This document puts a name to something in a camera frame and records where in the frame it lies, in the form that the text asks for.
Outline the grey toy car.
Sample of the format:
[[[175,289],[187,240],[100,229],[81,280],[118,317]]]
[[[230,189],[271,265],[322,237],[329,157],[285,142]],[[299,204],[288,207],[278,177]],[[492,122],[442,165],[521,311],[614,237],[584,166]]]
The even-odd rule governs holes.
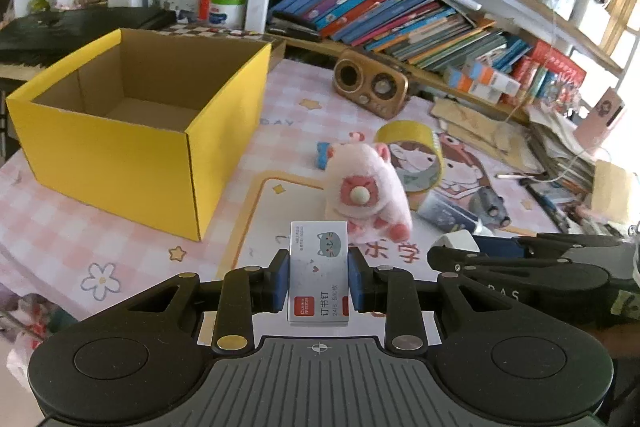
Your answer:
[[[490,186],[480,187],[469,201],[469,210],[490,229],[503,229],[511,224],[503,198]]]

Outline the white staples box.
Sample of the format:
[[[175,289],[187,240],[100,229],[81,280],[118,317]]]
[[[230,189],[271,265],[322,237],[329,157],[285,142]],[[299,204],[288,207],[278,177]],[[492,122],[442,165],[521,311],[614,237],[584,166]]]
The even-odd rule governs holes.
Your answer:
[[[290,232],[288,321],[296,326],[346,326],[347,223],[293,221]]]

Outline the yellow tape roll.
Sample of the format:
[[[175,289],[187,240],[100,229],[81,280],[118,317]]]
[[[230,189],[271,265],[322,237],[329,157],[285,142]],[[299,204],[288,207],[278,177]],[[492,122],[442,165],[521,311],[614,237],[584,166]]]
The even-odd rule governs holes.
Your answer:
[[[407,194],[431,191],[442,177],[442,148],[426,124],[396,120],[378,129],[374,141],[390,149],[392,165]]]

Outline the white charger plug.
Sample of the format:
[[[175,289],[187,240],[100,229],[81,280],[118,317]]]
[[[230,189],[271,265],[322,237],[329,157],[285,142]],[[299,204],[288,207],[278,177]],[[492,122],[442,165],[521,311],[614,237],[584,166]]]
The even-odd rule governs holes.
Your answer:
[[[480,252],[480,246],[476,243],[474,236],[466,230],[446,233],[437,239],[434,246],[469,251],[469,253]]]

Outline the dark card pack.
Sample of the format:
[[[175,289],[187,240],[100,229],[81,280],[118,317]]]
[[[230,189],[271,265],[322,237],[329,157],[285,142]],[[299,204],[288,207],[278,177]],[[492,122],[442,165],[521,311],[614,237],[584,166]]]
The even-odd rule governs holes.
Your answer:
[[[446,233],[461,230],[476,233],[480,229],[480,219],[477,215],[438,192],[428,193],[416,213]]]

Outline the pink plush pig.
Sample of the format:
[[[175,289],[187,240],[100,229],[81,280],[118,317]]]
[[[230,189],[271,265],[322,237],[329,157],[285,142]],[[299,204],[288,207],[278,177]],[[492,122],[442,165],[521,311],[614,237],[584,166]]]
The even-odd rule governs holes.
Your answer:
[[[405,243],[412,232],[408,198],[392,164],[390,148],[354,133],[326,151],[323,192],[326,219],[344,221],[350,243],[386,239]]]

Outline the blue small toy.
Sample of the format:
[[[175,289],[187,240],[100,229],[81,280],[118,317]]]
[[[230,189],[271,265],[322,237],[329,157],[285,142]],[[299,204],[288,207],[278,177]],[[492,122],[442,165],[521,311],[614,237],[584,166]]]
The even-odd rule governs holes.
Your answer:
[[[320,170],[326,169],[326,165],[328,165],[328,161],[331,156],[332,145],[329,142],[318,142],[316,165]]]

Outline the yellow cardboard box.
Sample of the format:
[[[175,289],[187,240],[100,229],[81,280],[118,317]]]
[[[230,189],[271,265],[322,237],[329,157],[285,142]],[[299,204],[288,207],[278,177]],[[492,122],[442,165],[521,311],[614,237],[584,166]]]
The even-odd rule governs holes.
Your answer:
[[[117,29],[14,91],[37,181],[200,241],[259,124],[269,43]]]

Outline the brown retro speaker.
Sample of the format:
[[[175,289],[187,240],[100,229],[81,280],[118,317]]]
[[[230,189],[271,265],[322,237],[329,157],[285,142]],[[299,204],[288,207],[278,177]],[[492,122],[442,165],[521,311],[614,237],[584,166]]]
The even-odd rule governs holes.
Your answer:
[[[408,72],[375,54],[346,49],[333,71],[334,90],[370,113],[389,120],[411,96]]]

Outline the checkered chess board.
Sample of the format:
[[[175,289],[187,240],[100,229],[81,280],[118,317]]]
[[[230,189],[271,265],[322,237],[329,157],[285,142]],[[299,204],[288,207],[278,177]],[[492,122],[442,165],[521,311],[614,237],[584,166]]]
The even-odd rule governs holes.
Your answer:
[[[158,31],[161,35],[166,36],[192,36],[192,37],[209,37],[209,38],[235,38],[260,40],[265,42],[273,42],[274,38],[268,35],[260,34],[255,31],[245,31],[241,29],[228,29],[223,27],[203,26],[199,24],[178,24],[175,23]]]

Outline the white green lidded jar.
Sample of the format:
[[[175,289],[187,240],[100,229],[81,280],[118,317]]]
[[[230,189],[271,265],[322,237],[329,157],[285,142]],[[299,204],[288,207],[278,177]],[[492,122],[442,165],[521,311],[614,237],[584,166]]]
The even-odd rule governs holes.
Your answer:
[[[243,29],[247,0],[210,0],[208,21],[213,26]]]

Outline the white pen holder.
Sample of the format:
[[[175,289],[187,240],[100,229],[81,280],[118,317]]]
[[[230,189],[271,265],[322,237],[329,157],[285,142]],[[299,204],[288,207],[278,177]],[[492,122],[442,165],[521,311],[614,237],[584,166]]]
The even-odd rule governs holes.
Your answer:
[[[198,5],[200,0],[160,0],[160,6],[175,13],[176,22],[190,24],[198,21]]]

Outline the black electronic keyboard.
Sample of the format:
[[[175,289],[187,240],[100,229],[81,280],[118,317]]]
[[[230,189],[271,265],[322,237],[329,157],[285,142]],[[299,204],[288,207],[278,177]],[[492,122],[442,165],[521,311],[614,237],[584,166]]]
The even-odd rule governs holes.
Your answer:
[[[175,21],[174,12],[160,8],[89,8],[20,17],[1,29],[1,78],[28,81],[111,31],[157,30]]]

